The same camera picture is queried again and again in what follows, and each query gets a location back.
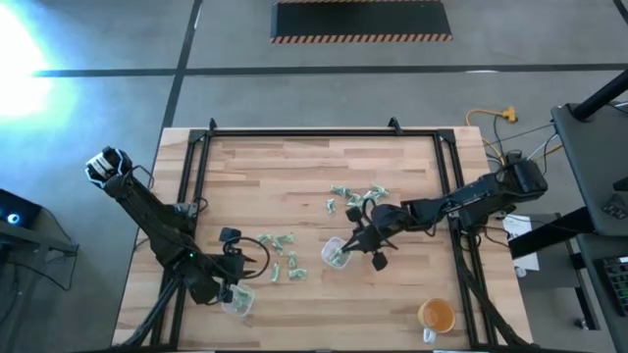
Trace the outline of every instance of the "clear plastic cup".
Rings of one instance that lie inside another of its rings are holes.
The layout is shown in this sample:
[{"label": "clear plastic cup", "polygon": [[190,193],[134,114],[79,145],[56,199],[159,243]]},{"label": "clear plastic cup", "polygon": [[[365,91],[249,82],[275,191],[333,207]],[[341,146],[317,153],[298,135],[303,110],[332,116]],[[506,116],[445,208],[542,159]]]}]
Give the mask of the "clear plastic cup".
[{"label": "clear plastic cup", "polygon": [[239,283],[238,285],[232,285],[231,290],[234,292],[234,300],[231,303],[222,303],[221,306],[227,314],[235,315],[237,317],[245,317],[251,310],[253,301],[255,300],[255,292],[249,288],[248,285]]},{"label": "clear plastic cup", "polygon": [[337,236],[331,238],[325,244],[325,246],[323,246],[323,251],[321,251],[321,256],[323,257],[323,261],[327,265],[333,267],[334,269],[337,269],[337,270],[344,269],[346,264],[348,264],[349,260],[351,259],[351,253],[350,252],[346,253],[345,261],[343,261],[339,266],[333,264],[331,258],[334,255],[334,253],[336,252],[336,249],[342,248],[345,244],[346,244],[346,241],[340,239]]}]

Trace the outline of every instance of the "black floor stripe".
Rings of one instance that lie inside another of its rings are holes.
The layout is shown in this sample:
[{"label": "black floor stripe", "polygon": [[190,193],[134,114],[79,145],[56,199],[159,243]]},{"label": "black floor stripe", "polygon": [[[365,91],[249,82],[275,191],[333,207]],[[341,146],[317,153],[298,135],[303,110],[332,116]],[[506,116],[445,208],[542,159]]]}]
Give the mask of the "black floor stripe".
[{"label": "black floor stripe", "polygon": [[617,11],[619,11],[619,15],[621,15],[624,22],[628,25],[628,10],[626,10],[624,3],[621,0],[612,0],[612,2],[615,4]]},{"label": "black floor stripe", "polygon": [[174,76],[177,69],[42,70],[35,77]]},{"label": "black floor stripe", "polygon": [[279,75],[355,75],[355,74],[444,74],[444,73],[551,73],[628,70],[628,64],[556,65],[427,65],[356,67],[274,67],[187,69],[185,76],[279,76]]},{"label": "black floor stripe", "polygon": [[181,88],[183,86],[183,78],[185,77],[185,68],[187,67],[187,61],[189,60],[189,53],[192,50],[192,42],[194,41],[194,34],[196,33],[196,22],[200,16],[200,8],[202,4],[203,0],[194,0],[194,5],[192,5],[192,11],[189,15],[189,21],[187,22],[187,30],[185,31],[185,40],[183,41],[181,55],[179,56],[179,63],[177,64],[177,72],[175,74],[175,78],[173,79],[173,86],[170,90],[168,104],[166,105],[166,112],[164,113],[162,128],[171,127],[173,125],[173,121],[175,120],[177,103],[179,102],[179,96],[181,95]]},{"label": "black floor stripe", "polygon": [[179,95],[184,76],[280,76],[280,75],[352,75],[352,74],[447,74],[447,73],[552,73],[624,71],[628,63],[608,64],[532,64],[532,65],[415,65],[415,66],[340,66],[340,67],[260,67],[260,68],[197,68],[197,69],[112,69],[112,70],[49,70],[35,77],[131,77],[174,76]]}]

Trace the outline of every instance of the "black metal frame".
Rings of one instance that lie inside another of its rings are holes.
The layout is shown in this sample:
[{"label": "black metal frame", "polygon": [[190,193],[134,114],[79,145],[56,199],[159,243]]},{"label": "black metal frame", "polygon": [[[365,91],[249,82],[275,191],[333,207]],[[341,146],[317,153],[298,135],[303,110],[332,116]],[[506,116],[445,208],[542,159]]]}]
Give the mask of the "black metal frame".
[{"label": "black metal frame", "polygon": [[[462,168],[460,166],[460,160],[458,157],[458,151],[456,147],[455,135],[452,129],[402,129],[397,120],[392,118],[388,127],[382,128],[312,128],[312,129],[289,129],[289,128],[270,128],[270,129],[217,129],[216,123],[212,119],[209,129],[193,129],[190,131],[187,141],[187,149],[185,151],[185,159],[183,162],[182,180],[179,188],[179,195],[177,202],[184,202],[188,188],[188,180],[191,171],[192,159],[194,155],[194,149],[198,143],[202,142],[201,156],[199,161],[198,174],[196,179],[196,185],[193,192],[193,202],[199,202],[202,197],[203,181],[205,175],[205,169],[207,166],[207,160],[209,156],[209,144],[212,137],[277,137],[277,136],[291,136],[291,137],[307,137],[307,136],[423,136],[430,137],[434,142],[437,167],[439,169],[439,177],[441,180],[443,194],[449,193],[449,178],[447,175],[447,169],[445,165],[445,153],[443,144],[445,143],[449,149],[450,159],[453,166],[453,174],[455,178],[456,187],[464,185],[462,176]],[[462,247],[460,245],[460,237],[462,236],[457,227],[453,224],[452,219],[448,219],[449,222],[449,234],[451,238],[451,246],[457,255],[462,256]],[[478,251],[477,244],[470,242],[469,253],[471,254],[471,262],[473,268],[473,274],[476,280],[479,282],[480,287],[486,292],[486,282],[484,279],[484,272],[482,270],[482,262],[480,260],[480,253]],[[469,339],[470,347],[476,348],[480,345],[486,349],[486,347],[503,348],[497,345],[497,335],[494,325],[491,323],[490,318],[483,313],[484,325],[487,335],[487,344],[482,344],[478,340],[478,332],[473,314],[473,306],[471,303],[471,297],[469,295],[469,288],[461,279],[461,274],[457,270],[458,284],[460,289],[460,300],[462,301],[462,308],[464,313],[464,320],[467,329],[467,335]],[[160,294],[163,293],[165,287],[170,281],[170,274],[164,273],[162,277],[162,284],[160,288]],[[170,337],[167,343],[162,343],[162,331],[163,331],[163,313],[161,313],[158,319],[155,321],[153,330],[151,333],[148,346],[141,347],[142,351],[147,352],[163,352],[163,351],[177,351],[179,345],[179,338],[181,334],[181,325],[183,320],[183,307],[185,300],[185,288],[180,286],[177,293],[177,299],[174,308],[173,324],[171,327]],[[119,347],[120,351],[128,351],[127,348]]]}]

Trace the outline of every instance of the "desk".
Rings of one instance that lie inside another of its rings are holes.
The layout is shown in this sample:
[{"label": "desk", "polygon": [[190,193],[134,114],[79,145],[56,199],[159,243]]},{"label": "desk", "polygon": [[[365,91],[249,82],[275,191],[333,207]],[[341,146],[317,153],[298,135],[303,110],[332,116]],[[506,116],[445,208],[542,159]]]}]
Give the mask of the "desk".
[{"label": "desk", "polygon": [[[617,151],[625,151],[628,146],[625,138],[628,119],[625,113],[606,106],[595,112],[595,118],[589,123],[575,120],[568,106],[554,107],[551,116],[585,206],[528,232],[526,236],[517,237],[510,242],[510,250],[513,258],[518,258],[577,236],[580,255],[575,268],[586,269],[589,273],[615,348],[624,352],[628,349],[628,318],[619,316],[612,307],[594,262],[628,255],[628,237],[625,236],[628,221],[617,220],[602,211],[602,206],[614,192],[626,200],[626,192],[615,191],[613,183],[628,176],[628,164],[613,163],[612,159],[621,158]],[[583,305],[587,300],[579,299],[585,319],[589,317],[588,327],[599,329],[595,325],[595,312],[589,304]]]},{"label": "desk", "polygon": [[[475,180],[489,170],[480,132],[475,127],[454,130],[464,179]],[[152,191],[165,203],[176,200],[188,134],[188,128],[163,132]],[[198,246],[220,252],[222,227],[239,228],[248,236],[293,232],[295,243],[287,250],[296,251],[298,266],[308,274],[305,281],[288,280],[287,258],[273,253],[271,264],[279,262],[283,268],[280,281],[271,284],[269,271],[245,282],[255,290],[255,302],[244,319],[225,314],[220,306],[194,305],[187,298],[179,348],[468,348],[446,222],[439,224],[434,238],[423,233],[395,236],[392,242],[399,250],[387,250],[389,265],[380,273],[372,268],[370,255],[354,253],[342,271],[321,260],[325,242],[333,236],[348,239],[353,228],[339,197],[338,211],[328,215],[325,201],[334,196],[331,184],[363,193],[375,181],[391,190],[386,202],[394,204],[437,197],[441,185],[434,156],[434,144],[425,137],[213,137],[203,190],[209,207],[199,215]],[[194,170],[191,175],[194,182]],[[499,232],[492,236],[505,239]],[[248,256],[264,259],[254,245],[242,242],[241,247]],[[480,253],[491,299],[518,334],[531,341],[508,250],[484,241]],[[161,275],[152,252],[142,245],[132,257],[114,343],[128,338],[153,306]],[[449,300],[457,321],[452,332],[428,346],[416,312],[433,297]],[[481,324],[478,332],[484,332]]]}]

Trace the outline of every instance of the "black metal stand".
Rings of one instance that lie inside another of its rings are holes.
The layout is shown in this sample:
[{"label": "black metal stand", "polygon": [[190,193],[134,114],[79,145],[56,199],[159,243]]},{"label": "black metal stand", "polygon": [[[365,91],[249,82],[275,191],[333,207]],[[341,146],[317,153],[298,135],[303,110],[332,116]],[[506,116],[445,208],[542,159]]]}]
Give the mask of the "black metal stand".
[{"label": "black metal stand", "polygon": [[[12,251],[19,252],[22,249],[33,252],[29,265],[39,271],[43,271],[46,265],[48,252],[56,250],[67,257],[77,255],[79,246],[66,239],[64,231],[50,211],[42,207],[35,219],[32,229],[10,226],[0,222],[0,234],[14,242]],[[20,280],[20,293],[15,305],[5,323],[5,328],[0,332],[0,351],[12,351],[19,336],[23,317],[28,309],[30,297],[35,291],[39,275],[29,271]]]},{"label": "black metal stand", "polygon": [[[200,203],[200,199],[202,197],[203,190],[203,181],[205,179],[205,169],[207,166],[207,160],[209,155],[209,141],[212,136],[215,123],[212,120],[210,124],[210,128],[208,130],[203,129],[195,129],[189,132],[189,136],[187,138],[187,149],[185,151],[185,159],[183,161],[183,171],[181,183],[179,186],[179,194],[177,196],[177,202],[182,203],[185,202],[185,195],[187,194],[187,186],[189,183],[189,175],[191,173],[192,168],[192,159],[194,157],[194,149],[198,143],[202,142],[201,147],[201,156],[198,163],[198,172],[196,175],[196,185],[194,187],[194,199],[193,202],[198,204]],[[192,237],[195,236],[196,231],[196,223],[197,218],[193,219],[192,228],[190,234]],[[164,293],[167,288],[168,283],[172,280],[172,274],[165,272],[162,275],[162,281],[160,286],[160,293]],[[178,285],[178,294],[177,299],[175,301],[175,312],[173,317],[173,325],[170,331],[170,337],[168,340],[168,345],[177,349],[179,344],[179,336],[181,332],[181,324],[183,319],[183,304],[185,301],[185,288],[181,283]],[[152,333],[150,336],[150,345],[157,346],[161,344],[161,335],[164,323],[163,312],[157,314],[154,320],[154,326],[152,327]]]},{"label": "black metal stand", "polygon": [[144,322],[141,323],[139,328],[135,331],[133,336],[125,341],[122,345],[124,346],[139,346],[144,341],[150,330],[153,328],[153,325],[157,318],[162,318],[164,315],[164,310],[168,305],[170,299],[175,295],[177,288],[183,285],[183,280],[178,278],[173,278],[170,280],[168,285],[164,288],[164,291],[159,295],[157,299],[157,303],[150,310]]}]

